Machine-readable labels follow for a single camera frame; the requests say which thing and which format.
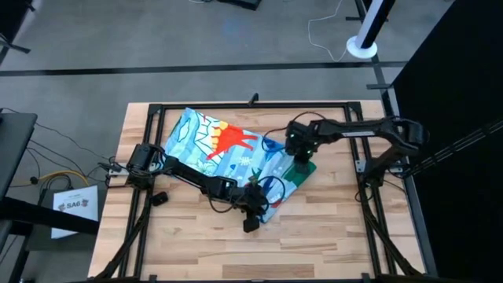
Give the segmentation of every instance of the white label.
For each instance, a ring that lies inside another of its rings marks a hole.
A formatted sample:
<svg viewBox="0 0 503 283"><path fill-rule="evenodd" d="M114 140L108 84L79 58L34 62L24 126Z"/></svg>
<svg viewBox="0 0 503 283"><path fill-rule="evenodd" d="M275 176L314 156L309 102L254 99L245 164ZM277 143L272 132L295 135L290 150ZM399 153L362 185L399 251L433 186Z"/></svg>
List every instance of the white label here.
<svg viewBox="0 0 503 283"><path fill-rule="evenodd" d="M364 132L353 132L353 133L343 133L344 137L368 137L376 135L372 131L364 131Z"/></svg>

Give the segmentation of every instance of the floor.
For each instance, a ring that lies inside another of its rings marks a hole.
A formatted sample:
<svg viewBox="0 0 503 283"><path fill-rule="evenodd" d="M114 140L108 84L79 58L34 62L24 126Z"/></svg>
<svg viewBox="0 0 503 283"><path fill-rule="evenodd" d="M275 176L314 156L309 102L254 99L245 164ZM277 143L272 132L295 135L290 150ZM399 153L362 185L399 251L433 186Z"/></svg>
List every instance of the floor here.
<svg viewBox="0 0 503 283"><path fill-rule="evenodd" d="M329 62L325 50L311 46L307 21L335 12L337 0L264 0L256 12L217 1L187 0L35 0L15 43L28 55L9 51L2 71L80 68L133 68L201 64ZM409 60L449 8L443 0L397 1L377 44L381 61ZM312 23L311 35L337 58L361 24L354 1L343 0L336 17ZM346 54L342 62L358 61ZM391 83L400 68L383 69ZM136 101L379 99L372 68L267 70L237 72L145 73L129 75L0 76L0 107L34 112L39 123L73 137L103 156L116 150L127 103ZM33 139L90 171L100 161L68 139L37 127ZM39 158L42 173L59 169ZM15 180L36 172L23 158ZM15 188L12 197L35 202L35 187ZM0 266L7 274L21 237ZM68 242L78 241L68 238ZM37 282L82 280L92 256L87 248L32 252L24 277ZM7 278L2 276L0 283Z"/></svg>

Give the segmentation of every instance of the black metal frame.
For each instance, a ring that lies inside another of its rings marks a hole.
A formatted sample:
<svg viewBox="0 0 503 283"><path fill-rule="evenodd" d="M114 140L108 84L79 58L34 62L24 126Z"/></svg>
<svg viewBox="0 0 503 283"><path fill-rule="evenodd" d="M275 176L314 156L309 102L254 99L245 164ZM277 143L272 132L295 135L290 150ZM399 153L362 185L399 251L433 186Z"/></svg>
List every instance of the black metal frame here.
<svg viewBox="0 0 503 283"><path fill-rule="evenodd" d="M236 103L198 103L198 104L169 104L169 105L161 105L161 104L151 104L149 106L148 110L148 115L147 115L147 120L145 122L145 132L143 135L143 142L149 142L151 133L152 133L152 122L154 120L154 115L159 115L159 122L157 124L157 129L156 129L156 137L155 137L155 144L156 145L161 145L161 137L162 137L162 131L163 131L163 125L164 125L164 118L166 115L166 111L168 110L180 110L184 109L185 107L190 107L194 108L196 110L202 110L202 109L244 109L244 108L339 108L344 111L344 116L346 121L352 121L351 118L351 111L353 111L356 115L356 120L357 121L363 121L363 113L362 113L362 107L359 101L349 101L349 102L259 102L257 103L256 101L258 100L258 95L255 94L254 97L250 100L250 102L236 102ZM362 138L362 144L363 144L363 152L365 155L365 159L369 160L372 157L372 153L370 150L369 146L369 141L367 138ZM355 138L350 139L350 145L351 145L351 153L353 156L353 161L355 162L355 170L356 170L356 161L361 160L360 156L358 155L358 146L356 143ZM358 190L361 194L361 204L362 204L362 212L364 213L369 213L370 211L370 204L368 201L368 197L365 191L366 185L362 182L359 181L358 175L359 173L357 172L357 182L358 182ZM147 197L152 196L152 189L149 189L147 191ZM380 276L383 274L380 266L380 259L379 259L379 254L377 251L377 243L376 243L376 238L374 237L374 232L377 232L377 234L380 237L389 237L388 231L387 231L387 225L386 225L386 218L384 215L384 209L382 205L382 201L380 198L380 192L378 189L374 188L373 191L373 196L374 196L374 205L376 209L376 217L373 215L370 216L372 219L367 219L365 217L365 230L366 230L366 236L367 240L369 242L369 250L370 250L370 255L373 263L373 272L375 276ZM138 202L139 202L139 191L135 190L133 192L133 196L131 199L131 205L130 205L130 214L129 214L129 219L127 223L127 231L126 231L126 237L130 234L132 227L134 226L134 220L136 218L136 214L138 211ZM141 266L143 263L143 256L145 254L145 244L146 244L146 234L147 234L147 229L148 229L148 222L145 224L141 231L141 236L138 242L138 252L137 252L137 257L135 259L135 265L134 265L134 277L140 278L141 276ZM396 275L396 268L395 268L395 261L394 257L397 258L397 253L398 257L401 256L399 255L398 249L391 243L391 249L390 250L385 250L385 255L386 255L386 261L387 261L387 269L390 275ZM119 277L126 277L126 272L127 272L127 263L128 263L128 257L129 255L126 254L124 257L124 260L121 262L119 266ZM283 282L297 282L296 280L285 280Z"/></svg>

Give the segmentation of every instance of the red dinosaur print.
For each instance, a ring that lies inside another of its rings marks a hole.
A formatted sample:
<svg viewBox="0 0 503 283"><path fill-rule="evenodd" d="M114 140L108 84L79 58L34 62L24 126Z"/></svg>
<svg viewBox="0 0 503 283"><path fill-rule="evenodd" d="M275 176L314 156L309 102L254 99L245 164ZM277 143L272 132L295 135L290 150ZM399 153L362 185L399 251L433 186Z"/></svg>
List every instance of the red dinosaur print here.
<svg viewBox="0 0 503 283"><path fill-rule="evenodd" d="M247 149L253 150L253 147L244 142L245 139L257 140L254 135L244 134L243 130L228 123L220 121L219 127L213 127L215 135L211 136L213 143L213 153L207 156L210 160L220 153L228 153L233 145L244 146Z"/></svg>

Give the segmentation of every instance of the wooden table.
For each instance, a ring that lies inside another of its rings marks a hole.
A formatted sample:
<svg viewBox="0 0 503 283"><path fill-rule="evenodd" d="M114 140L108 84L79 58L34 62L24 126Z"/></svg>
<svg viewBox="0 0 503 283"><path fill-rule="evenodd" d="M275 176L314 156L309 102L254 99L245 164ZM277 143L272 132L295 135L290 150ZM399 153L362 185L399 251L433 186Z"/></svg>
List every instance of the wooden table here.
<svg viewBox="0 0 503 283"><path fill-rule="evenodd" d="M384 115L380 101L361 103L365 119ZM134 146L141 143L148 105L129 104L116 154L118 162L127 162ZM345 120L343 110L333 108L207 109L201 112L264 134L270 129L284 127L306 110ZM166 113L162 145L181 113L182 110ZM305 115L299 121L308 123L311 119L317 117ZM285 139L283 132L270 136L278 141ZM374 156L389 146L380 138L369 141ZM357 182L349 141L323 145L312 160L318 169L280 206L267 224L252 233L243 232L244 215L239 211L215 213L198 189L167 176L158 177L154 193L167 191L170 200L152 208L141 278L146 280L150 274L157 274L159 280L343 279L360 278L362 272L372 274L362 209L354 199ZM386 179L402 186L390 175ZM115 178L111 186L123 183L124 178ZM424 271L404 192L386 183L380 191L391 239L414 267ZM132 189L127 187L108 190L90 276L98 274L123 243L131 194ZM378 243L381 266L383 272L387 272L384 250L380 241ZM135 256L134 245L128 274L132 274Z"/></svg>

